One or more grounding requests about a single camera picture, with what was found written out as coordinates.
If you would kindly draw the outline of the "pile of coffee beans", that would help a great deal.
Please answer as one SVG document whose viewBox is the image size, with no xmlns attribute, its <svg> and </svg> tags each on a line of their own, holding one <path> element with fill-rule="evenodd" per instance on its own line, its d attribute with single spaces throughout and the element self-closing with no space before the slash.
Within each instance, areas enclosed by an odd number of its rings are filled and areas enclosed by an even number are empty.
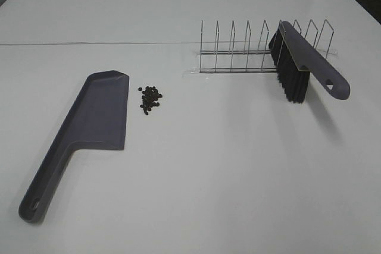
<svg viewBox="0 0 381 254">
<path fill-rule="evenodd" d="M 139 107 L 145 115 L 149 115 L 154 107 L 160 106 L 159 100 L 163 97 L 163 94 L 155 86 L 138 87 L 138 91 L 142 94 L 142 103 Z"/>
</svg>

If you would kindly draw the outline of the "grey plastic dustpan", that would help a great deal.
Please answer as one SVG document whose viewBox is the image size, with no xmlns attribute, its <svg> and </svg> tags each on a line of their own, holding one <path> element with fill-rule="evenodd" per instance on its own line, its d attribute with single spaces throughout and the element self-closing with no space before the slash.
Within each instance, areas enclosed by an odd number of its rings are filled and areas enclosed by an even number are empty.
<svg viewBox="0 0 381 254">
<path fill-rule="evenodd" d="M 44 219 L 75 151 L 124 149 L 128 95 L 127 74 L 110 70 L 87 77 L 20 203 L 21 219 Z"/>
</svg>

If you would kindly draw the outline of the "grey hand brush black bristles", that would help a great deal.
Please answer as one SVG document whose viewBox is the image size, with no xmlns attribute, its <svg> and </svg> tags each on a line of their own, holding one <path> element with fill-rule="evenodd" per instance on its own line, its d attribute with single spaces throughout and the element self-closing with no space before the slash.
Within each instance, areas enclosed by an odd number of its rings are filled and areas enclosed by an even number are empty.
<svg viewBox="0 0 381 254">
<path fill-rule="evenodd" d="M 288 21 L 281 21 L 268 44 L 277 79 L 289 102 L 301 104 L 313 75 L 332 97 L 347 100 L 348 81 Z"/>
</svg>

